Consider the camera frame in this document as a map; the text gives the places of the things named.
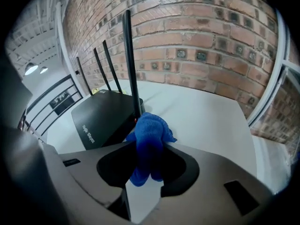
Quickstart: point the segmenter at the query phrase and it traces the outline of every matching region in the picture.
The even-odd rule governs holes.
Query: blue towel
[[[150,174],[153,180],[162,181],[159,164],[163,142],[177,141],[166,121],[145,112],[137,121],[135,131],[130,133],[126,140],[136,141],[137,166],[130,181],[140,187],[147,181]]]

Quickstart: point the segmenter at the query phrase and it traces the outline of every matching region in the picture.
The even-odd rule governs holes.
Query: white table
[[[131,94],[129,80],[119,82],[121,88]],[[250,174],[257,175],[252,136],[236,101],[169,84],[138,81],[137,85],[145,110],[162,117],[168,123],[174,137],[178,139],[176,143],[222,155]],[[110,82],[110,86],[117,90],[114,81]],[[85,150],[72,120],[71,111],[74,107],[48,130],[47,143],[53,145],[58,153]],[[139,223],[158,203],[162,185],[163,182],[151,178],[142,187],[127,182],[133,222]]]

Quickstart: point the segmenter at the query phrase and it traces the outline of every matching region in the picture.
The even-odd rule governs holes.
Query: metal railing
[[[50,102],[48,102],[35,116],[34,118],[28,122],[26,121],[26,125],[27,125],[27,131],[30,128],[33,128],[34,131],[36,131],[44,122],[45,120],[53,113],[55,112],[55,110],[61,105],[63,104],[65,101],[67,101],[69,98],[72,98],[72,96],[74,96],[75,94],[78,94],[80,96],[80,98],[76,101],[74,101],[72,104],[70,104],[65,110],[63,110],[51,123],[50,125],[41,133],[41,136],[48,130],[48,128],[59,118],[61,117],[69,108],[71,108],[72,106],[74,106],[79,100],[81,100],[83,98],[82,94],[80,93],[78,87],[76,86],[76,84],[74,83],[74,80],[72,78],[71,75],[65,76],[64,78],[62,78],[61,80],[59,80],[57,83],[55,83],[54,85],[52,85],[49,89],[47,89],[47,91],[45,91],[41,96],[39,96],[27,109],[27,115],[30,113],[30,111],[43,99],[45,98],[51,91],[53,91],[55,88],[57,88],[58,86],[60,86],[61,84],[63,84],[64,82],[71,80],[72,85],[68,86],[66,89],[64,89],[63,91],[59,92],[58,94],[56,94],[56,96],[54,96]],[[66,96],[63,100],[61,100],[58,104],[55,105],[55,107],[51,107],[52,111],[49,112],[49,114],[47,116],[44,117],[44,119],[36,126],[36,127],[32,127],[32,122],[38,117],[38,115],[47,107],[50,105],[50,103],[57,98],[57,96],[65,93],[66,91],[68,91],[70,88],[74,87],[75,88],[75,92],[70,94],[69,96]]]

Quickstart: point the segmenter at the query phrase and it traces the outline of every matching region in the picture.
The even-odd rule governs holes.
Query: ceiling light
[[[48,70],[48,68],[47,67],[42,67],[41,68],[41,72],[40,72],[40,74],[42,74],[42,73],[44,73],[45,71],[47,71]]]
[[[33,64],[32,62],[28,63],[25,68],[25,75],[29,75],[38,68],[38,65]]]

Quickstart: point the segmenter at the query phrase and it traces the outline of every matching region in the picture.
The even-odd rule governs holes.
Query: black router
[[[97,64],[108,90],[100,90],[92,94],[85,79],[79,58],[77,57],[77,62],[83,80],[88,87],[90,97],[73,109],[71,114],[86,150],[123,142],[126,136],[135,127],[136,121],[141,116],[141,113],[144,112],[143,100],[139,98],[136,84],[130,19],[123,19],[123,34],[132,96],[122,93],[107,49],[106,41],[103,42],[105,55],[119,92],[111,90],[97,51],[94,49]]]

